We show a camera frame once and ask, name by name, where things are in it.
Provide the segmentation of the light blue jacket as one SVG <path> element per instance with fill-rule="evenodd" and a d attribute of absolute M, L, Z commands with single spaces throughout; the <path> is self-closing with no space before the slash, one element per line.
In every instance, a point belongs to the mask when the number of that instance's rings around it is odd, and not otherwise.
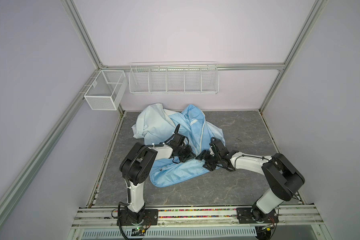
<path fill-rule="evenodd" d="M 223 131 L 207 122 L 205 114 L 188 105 L 182 112 L 164 109 L 161 103 L 146 107 L 132 127 L 134 138 L 146 145 L 173 148 L 170 157 L 156 160 L 150 171 L 155 187 L 164 188 L 208 173 L 205 161 L 196 157 L 210 149 L 212 138 L 225 142 Z"/>

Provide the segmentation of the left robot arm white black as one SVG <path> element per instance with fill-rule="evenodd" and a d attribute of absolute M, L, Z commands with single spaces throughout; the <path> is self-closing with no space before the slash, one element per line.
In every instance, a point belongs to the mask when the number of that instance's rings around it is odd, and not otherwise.
<path fill-rule="evenodd" d="M 185 163 L 196 155 L 193 153 L 189 140 L 179 133 L 178 124 L 174 133 L 164 142 L 157 145 L 136 143 L 120 164 L 120 171 L 127 185 L 127 202 L 124 211 L 119 215 L 126 217 L 132 224 L 143 222 L 145 212 L 144 182 L 156 160 L 179 159 L 174 164 Z"/>

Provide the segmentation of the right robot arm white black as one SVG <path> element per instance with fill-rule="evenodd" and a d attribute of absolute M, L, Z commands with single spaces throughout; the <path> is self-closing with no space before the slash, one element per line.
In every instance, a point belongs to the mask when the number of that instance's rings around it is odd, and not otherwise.
<path fill-rule="evenodd" d="M 229 172 L 247 170 L 265 176 L 269 189 L 252 205 L 247 214 L 242 214 L 255 223 L 264 223 L 267 220 L 276 222 L 275 208 L 294 198 L 306 182 L 297 168 L 281 153 L 255 156 L 229 151 L 222 141 L 215 137 L 211 138 L 210 149 L 203 150 L 196 159 L 205 161 L 203 167 L 210 172 L 219 167 Z"/>

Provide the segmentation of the small white mesh basket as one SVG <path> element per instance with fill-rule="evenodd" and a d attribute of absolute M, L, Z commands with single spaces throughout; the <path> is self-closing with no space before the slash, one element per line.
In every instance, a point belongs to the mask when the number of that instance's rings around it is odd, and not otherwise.
<path fill-rule="evenodd" d="M 84 97 L 92 110 L 117 111 L 127 85 L 124 71 L 100 70 Z"/>

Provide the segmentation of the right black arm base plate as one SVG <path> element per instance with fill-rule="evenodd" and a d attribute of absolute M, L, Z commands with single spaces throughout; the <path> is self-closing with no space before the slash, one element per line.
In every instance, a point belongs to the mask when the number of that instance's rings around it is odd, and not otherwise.
<path fill-rule="evenodd" d="M 236 208 L 236 211 L 240 224 L 276 224 L 279 222 L 279 216 L 275 209 L 268 214 L 252 207 Z"/>

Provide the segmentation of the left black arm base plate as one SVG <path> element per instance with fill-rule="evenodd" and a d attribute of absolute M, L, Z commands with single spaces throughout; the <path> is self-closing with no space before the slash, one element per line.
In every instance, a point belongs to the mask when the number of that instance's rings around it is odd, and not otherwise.
<path fill-rule="evenodd" d="M 138 213 L 132 212 L 129 209 L 122 209 L 118 213 L 118 217 L 122 226 L 137 226 L 137 225 L 146 225 L 146 226 L 156 226 L 159 219 L 159 210 L 158 209 L 142 209 Z"/>

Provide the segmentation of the aluminium front rail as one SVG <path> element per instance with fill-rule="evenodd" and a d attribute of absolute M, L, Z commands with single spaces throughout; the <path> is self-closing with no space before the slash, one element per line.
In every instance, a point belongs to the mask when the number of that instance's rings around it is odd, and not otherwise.
<path fill-rule="evenodd" d="M 146 208 L 154 228 L 162 227 L 233 227 L 283 225 L 323 225 L 319 211 L 314 205 L 281 205 L 271 216 L 257 223 L 250 216 L 239 212 L 242 206 L 223 207 L 153 207 Z M 117 209 L 89 208 L 78 210 L 73 229 L 112 228 L 117 226 Z"/>

